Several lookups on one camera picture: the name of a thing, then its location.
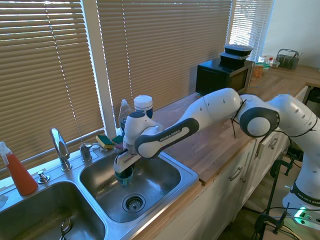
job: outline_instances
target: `orange spray bottle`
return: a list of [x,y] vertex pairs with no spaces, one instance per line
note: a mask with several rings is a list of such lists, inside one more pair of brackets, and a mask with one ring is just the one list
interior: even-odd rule
[[21,196],[34,192],[38,184],[13,152],[6,146],[4,141],[0,141],[0,154],[5,166],[9,169],[16,189]]

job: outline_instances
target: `sink basin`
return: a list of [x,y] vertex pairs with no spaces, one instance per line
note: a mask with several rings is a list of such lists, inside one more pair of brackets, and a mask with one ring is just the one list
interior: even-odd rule
[[178,169],[164,159],[141,158],[133,166],[129,184],[122,185],[115,176],[114,159],[112,155],[88,166],[81,173],[80,181],[104,212],[119,223],[143,215],[181,181]]
[[105,225],[77,186],[54,183],[0,212],[0,239],[58,240],[61,224],[71,217],[67,240],[103,240]]

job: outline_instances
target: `cabinet handle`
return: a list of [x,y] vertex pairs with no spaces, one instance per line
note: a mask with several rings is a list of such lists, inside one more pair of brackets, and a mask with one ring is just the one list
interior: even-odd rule
[[238,167],[238,169],[235,171],[234,175],[230,176],[230,182],[232,182],[233,180],[235,180],[241,173],[243,167]]
[[272,142],[269,144],[269,147],[270,147],[272,150],[275,149],[275,145],[277,144],[277,142],[278,142],[278,138],[275,137],[275,138],[272,140]]

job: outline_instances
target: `chrome faucet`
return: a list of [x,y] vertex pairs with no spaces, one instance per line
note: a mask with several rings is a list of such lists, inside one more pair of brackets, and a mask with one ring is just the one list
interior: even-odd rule
[[90,154],[90,148],[92,148],[93,146],[101,147],[101,145],[96,142],[95,143],[82,143],[80,145],[80,153],[81,153],[81,157],[82,157],[83,162],[88,162],[92,159],[92,156]]
[[56,128],[50,129],[50,135],[53,140],[56,153],[58,154],[58,157],[61,162],[61,170],[62,171],[70,170],[72,168],[72,165],[68,160],[70,157],[70,153],[64,138],[60,134],[59,130]]

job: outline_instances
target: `dish soap bottle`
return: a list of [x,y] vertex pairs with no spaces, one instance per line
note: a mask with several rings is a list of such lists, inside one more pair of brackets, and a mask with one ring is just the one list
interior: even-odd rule
[[129,106],[127,100],[122,99],[119,113],[119,125],[123,136],[125,135],[126,120],[130,113],[132,113],[132,109]]
[[6,146],[4,141],[0,141],[0,154],[5,166],[9,169],[16,189],[21,196],[34,192],[38,184],[13,152]]

